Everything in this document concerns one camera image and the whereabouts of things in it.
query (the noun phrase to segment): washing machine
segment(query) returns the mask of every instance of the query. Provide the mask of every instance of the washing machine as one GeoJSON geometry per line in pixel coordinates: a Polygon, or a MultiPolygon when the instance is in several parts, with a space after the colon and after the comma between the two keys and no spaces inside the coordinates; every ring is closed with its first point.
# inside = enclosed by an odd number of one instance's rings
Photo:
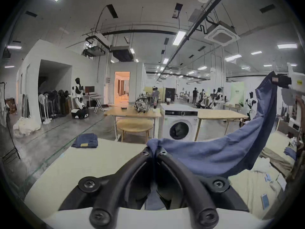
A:
{"type": "Polygon", "coordinates": [[[161,104],[158,138],[194,141],[198,126],[198,109],[184,104],[161,104]]]}

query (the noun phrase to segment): round wooden stool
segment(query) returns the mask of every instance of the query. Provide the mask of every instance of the round wooden stool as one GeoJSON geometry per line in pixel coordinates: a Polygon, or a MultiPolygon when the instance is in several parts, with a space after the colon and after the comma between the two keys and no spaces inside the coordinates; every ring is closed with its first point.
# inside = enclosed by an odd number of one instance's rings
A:
{"type": "Polygon", "coordinates": [[[148,141],[149,130],[153,128],[153,121],[148,119],[123,119],[116,122],[118,129],[122,130],[123,142],[124,132],[146,132],[146,142],[148,141]]]}

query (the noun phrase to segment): duct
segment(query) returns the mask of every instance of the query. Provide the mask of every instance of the duct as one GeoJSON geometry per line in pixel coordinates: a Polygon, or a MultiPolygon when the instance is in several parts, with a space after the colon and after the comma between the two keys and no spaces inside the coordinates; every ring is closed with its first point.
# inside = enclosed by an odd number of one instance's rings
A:
{"type": "Polygon", "coordinates": [[[185,35],[185,37],[183,38],[182,42],[179,44],[178,48],[175,50],[173,55],[170,57],[169,61],[166,63],[163,72],[169,66],[169,64],[172,62],[172,60],[177,55],[177,53],[180,51],[182,46],[186,43],[186,41],[189,40],[189,37],[196,31],[197,27],[200,26],[201,22],[203,22],[207,18],[208,14],[211,13],[211,11],[216,7],[217,4],[220,3],[220,1],[221,0],[215,0],[211,4],[211,6],[206,10],[206,12],[204,12],[204,11],[202,12],[202,15],[200,16],[198,21],[192,26],[192,29],[185,35]]]}

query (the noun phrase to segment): white robot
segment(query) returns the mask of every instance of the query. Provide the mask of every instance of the white robot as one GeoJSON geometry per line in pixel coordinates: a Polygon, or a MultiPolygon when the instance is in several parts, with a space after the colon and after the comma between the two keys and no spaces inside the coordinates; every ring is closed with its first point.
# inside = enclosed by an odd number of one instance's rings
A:
{"type": "Polygon", "coordinates": [[[72,86],[71,91],[71,100],[75,101],[78,108],[74,108],[71,110],[71,115],[75,119],[84,119],[89,116],[89,110],[86,108],[85,104],[83,103],[83,91],[84,87],[81,86],[81,82],[79,78],[75,79],[76,86],[72,86]]]}

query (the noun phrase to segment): open door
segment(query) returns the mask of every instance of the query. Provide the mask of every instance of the open door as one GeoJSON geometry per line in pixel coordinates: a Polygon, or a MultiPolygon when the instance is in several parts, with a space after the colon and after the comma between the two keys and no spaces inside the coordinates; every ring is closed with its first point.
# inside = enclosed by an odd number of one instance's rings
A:
{"type": "Polygon", "coordinates": [[[129,103],[129,71],[115,72],[114,105],[124,107],[129,103]]]}

